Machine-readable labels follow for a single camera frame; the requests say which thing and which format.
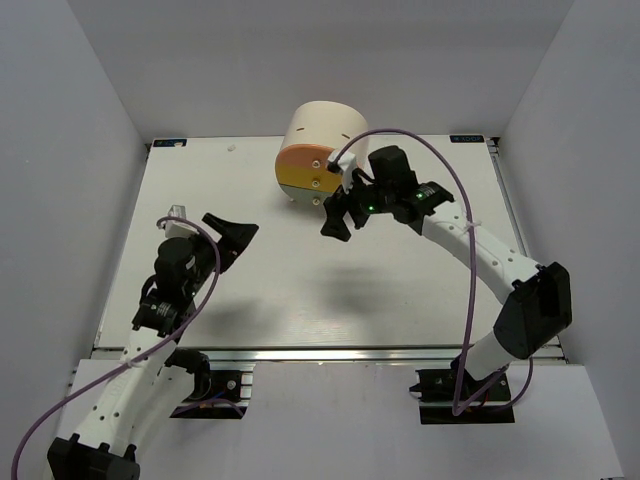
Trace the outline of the yellow drawer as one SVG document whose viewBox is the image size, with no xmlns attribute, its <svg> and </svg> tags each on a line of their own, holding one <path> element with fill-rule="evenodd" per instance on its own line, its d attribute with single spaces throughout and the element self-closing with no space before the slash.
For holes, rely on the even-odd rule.
<svg viewBox="0 0 640 480">
<path fill-rule="evenodd" d="M 282 187 L 333 192 L 340 185 L 340 177 L 329 172 L 325 167 L 277 165 L 275 174 Z"/>
</svg>

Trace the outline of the orange top drawer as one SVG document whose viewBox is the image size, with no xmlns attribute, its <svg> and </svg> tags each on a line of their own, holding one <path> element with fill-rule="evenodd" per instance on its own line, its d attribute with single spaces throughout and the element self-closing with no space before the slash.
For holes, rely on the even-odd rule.
<svg viewBox="0 0 640 480">
<path fill-rule="evenodd" d="M 281 149 L 276 156 L 276 170 L 296 167 L 305 170 L 323 168 L 333 148 L 315 144 L 293 144 Z"/>
</svg>

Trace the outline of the cream drawer cabinet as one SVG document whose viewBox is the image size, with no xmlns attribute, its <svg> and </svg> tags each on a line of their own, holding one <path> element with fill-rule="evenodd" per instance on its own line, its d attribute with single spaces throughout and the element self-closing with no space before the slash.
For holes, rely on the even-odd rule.
<svg viewBox="0 0 640 480">
<path fill-rule="evenodd" d="M 327 170 L 330 155 L 369 129 L 356 109 L 332 101 L 310 101 L 293 114 L 275 160 L 276 180 L 293 201 L 318 206 L 341 177 Z"/>
</svg>

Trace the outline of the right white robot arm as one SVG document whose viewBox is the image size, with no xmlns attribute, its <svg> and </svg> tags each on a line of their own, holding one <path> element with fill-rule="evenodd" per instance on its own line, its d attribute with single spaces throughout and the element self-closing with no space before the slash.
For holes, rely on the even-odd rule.
<svg viewBox="0 0 640 480">
<path fill-rule="evenodd" d="M 469 221 L 454 196 L 436 182 L 421 183 L 397 146 L 370 154 L 366 174 L 351 152 L 333 151 L 329 172 L 340 186 L 326 198 L 322 235 L 346 242 L 376 214 L 390 214 L 476 273 L 502 308 L 490 333 L 467 351 L 464 372 L 479 382 L 516 360 L 527 360 L 572 322 L 570 277 L 559 263 L 547 266 L 521 255 Z"/>
</svg>

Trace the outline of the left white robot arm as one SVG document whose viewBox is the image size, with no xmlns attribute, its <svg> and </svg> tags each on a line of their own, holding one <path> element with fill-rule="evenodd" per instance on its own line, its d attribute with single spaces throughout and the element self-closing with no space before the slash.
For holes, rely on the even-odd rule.
<svg viewBox="0 0 640 480">
<path fill-rule="evenodd" d="M 165 239 L 145 281 L 118 366 L 95 380 L 103 388 L 83 421 L 47 452 L 56 479 L 137 479 L 144 446 L 178 406 L 209 385 L 206 355 L 179 342 L 212 296 L 220 276 L 259 230 L 210 213 L 203 225 L 171 213 L 157 225 Z"/>
</svg>

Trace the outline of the blue label left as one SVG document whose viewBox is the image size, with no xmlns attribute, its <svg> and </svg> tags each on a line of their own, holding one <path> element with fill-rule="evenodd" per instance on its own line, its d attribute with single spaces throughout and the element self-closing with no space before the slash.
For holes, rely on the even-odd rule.
<svg viewBox="0 0 640 480">
<path fill-rule="evenodd" d="M 152 143 L 153 148 L 181 148 L 187 145 L 187 140 L 178 139 L 155 139 Z"/>
</svg>

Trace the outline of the aluminium rail front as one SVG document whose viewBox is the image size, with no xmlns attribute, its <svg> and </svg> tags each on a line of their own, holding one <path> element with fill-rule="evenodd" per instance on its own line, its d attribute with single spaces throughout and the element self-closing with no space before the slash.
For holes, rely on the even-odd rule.
<svg viewBox="0 0 640 480">
<path fill-rule="evenodd" d="M 401 348 L 205 348 L 188 347 L 200 351 L 213 362 L 429 362 L 448 364 L 461 353 L 460 347 L 401 347 Z"/>
</svg>

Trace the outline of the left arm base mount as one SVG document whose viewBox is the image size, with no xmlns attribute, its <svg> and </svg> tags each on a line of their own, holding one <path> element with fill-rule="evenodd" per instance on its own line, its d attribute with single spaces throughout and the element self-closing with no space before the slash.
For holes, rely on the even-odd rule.
<svg viewBox="0 0 640 480">
<path fill-rule="evenodd" d="M 253 372 L 248 367 L 212 366 L 204 353 L 177 349 L 166 361 L 192 379 L 193 391 L 171 417 L 181 419 L 240 420 L 251 398 Z"/>
</svg>

